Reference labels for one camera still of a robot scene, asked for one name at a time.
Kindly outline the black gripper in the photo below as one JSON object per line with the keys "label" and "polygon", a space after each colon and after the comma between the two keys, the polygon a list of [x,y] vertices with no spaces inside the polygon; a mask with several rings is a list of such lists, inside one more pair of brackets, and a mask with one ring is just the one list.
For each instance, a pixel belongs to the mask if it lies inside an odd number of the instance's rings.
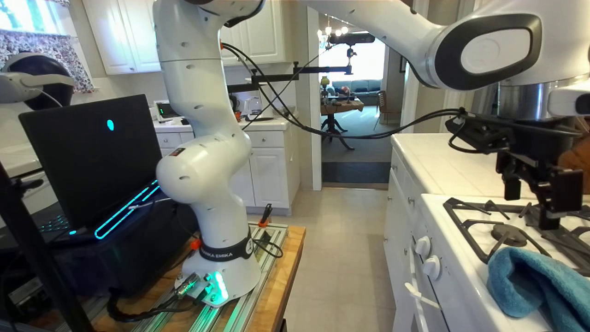
{"label": "black gripper", "polygon": [[[568,120],[511,121],[506,125],[507,143],[496,158],[507,201],[520,197],[520,175],[544,175],[557,166],[557,158],[579,138]],[[583,171],[553,169],[535,186],[539,199],[539,226],[553,230],[561,215],[583,204]]]}

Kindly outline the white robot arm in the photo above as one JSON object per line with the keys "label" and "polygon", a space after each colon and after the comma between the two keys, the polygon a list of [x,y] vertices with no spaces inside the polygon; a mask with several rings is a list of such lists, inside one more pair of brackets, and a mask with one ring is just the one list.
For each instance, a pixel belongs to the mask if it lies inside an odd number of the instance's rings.
{"label": "white robot arm", "polygon": [[[518,158],[552,166],[552,156],[526,142],[550,123],[585,112],[590,0],[491,0],[448,25],[430,22],[402,0],[301,1],[367,29],[400,51],[428,86],[476,90],[496,83],[498,123],[513,131],[507,151]],[[223,306],[260,284],[246,206],[229,188],[251,140],[231,108],[220,31],[262,7],[264,0],[153,3],[166,90],[194,131],[190,142],[157,164],[157,180],[198,217],[203,247],[183,263],[183,276],[205,282],[199,297],[211,306]]]}

